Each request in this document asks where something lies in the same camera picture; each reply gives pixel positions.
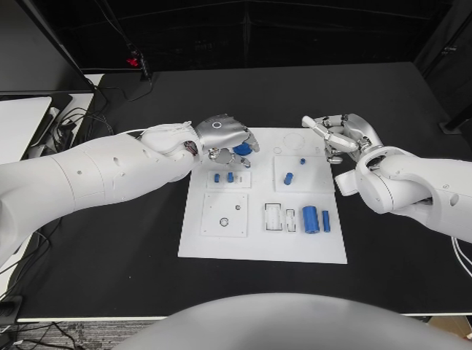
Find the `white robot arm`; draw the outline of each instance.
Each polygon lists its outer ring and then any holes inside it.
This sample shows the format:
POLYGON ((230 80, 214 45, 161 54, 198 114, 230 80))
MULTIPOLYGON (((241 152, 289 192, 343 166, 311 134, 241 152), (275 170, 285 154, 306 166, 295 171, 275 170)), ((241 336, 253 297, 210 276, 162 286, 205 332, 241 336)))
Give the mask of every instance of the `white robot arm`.
POLYGON ((129 201, 182 179, 204 153, 250 167, 227 148, 259 151, 246 126, 226 114, 201 122, 159 125, 135 138, 96 139, 71 150, 0 165, 0 267, 32 232, 77 210, 129 201))
POLYGON ((356 114, 317 120, 304 117, 304 126, 324 137, 332 164, 343 161, 343 153, 357 162, 356 169, 335 177, 343 195, 360 193, 379 214, 412 217, 432 230, 472 243, 472 163, 423 159, 384 147, 356 114))

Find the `black wall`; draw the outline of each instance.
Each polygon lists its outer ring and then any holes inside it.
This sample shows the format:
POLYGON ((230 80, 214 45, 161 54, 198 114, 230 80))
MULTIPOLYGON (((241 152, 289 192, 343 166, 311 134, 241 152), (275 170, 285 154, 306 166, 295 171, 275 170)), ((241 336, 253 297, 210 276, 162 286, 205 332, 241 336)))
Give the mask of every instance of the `black wall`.
MULTIPOLYGON (((412 61, 448 0, 109 0, 152 70, 412 61)), ((96 0, 35 0, 80 68, 127 68, 96 0)))

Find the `black table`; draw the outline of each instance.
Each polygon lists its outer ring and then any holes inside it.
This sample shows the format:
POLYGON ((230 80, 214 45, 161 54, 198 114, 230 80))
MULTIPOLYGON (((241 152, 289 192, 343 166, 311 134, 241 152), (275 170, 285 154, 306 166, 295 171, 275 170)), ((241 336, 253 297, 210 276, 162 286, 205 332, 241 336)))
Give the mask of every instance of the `black table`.
MULTIPOLYGON (((187 120, 195 125, 223 113, 250 127, 299 128, 305 114, 356 113, 387 145, 422 157, 472 160, 462 137, 436 126, 448 116, 410 63, 161 72, 153 80, 153 92, 135 102, 106 90, 116 132, 187 120)), ((110 74, 103 86, 130 96, 148 88, 139 74, 110 74)), ((106 126, 94 126, 94 136, 106 136, 106 126)), ((353 167, 345 159, 334 175, 353 167)), ((21 319, 168 316, 263 292, 331 295, 403 314, 472 312, 472 281, 449 237, 406 217, 373 213, 358 195, 337 195, 348 265, 179 258, 188 182, 64 218, 52 251, 19 289, 21 319)), ((472 245, 462 248, 472 259, 472 245)))

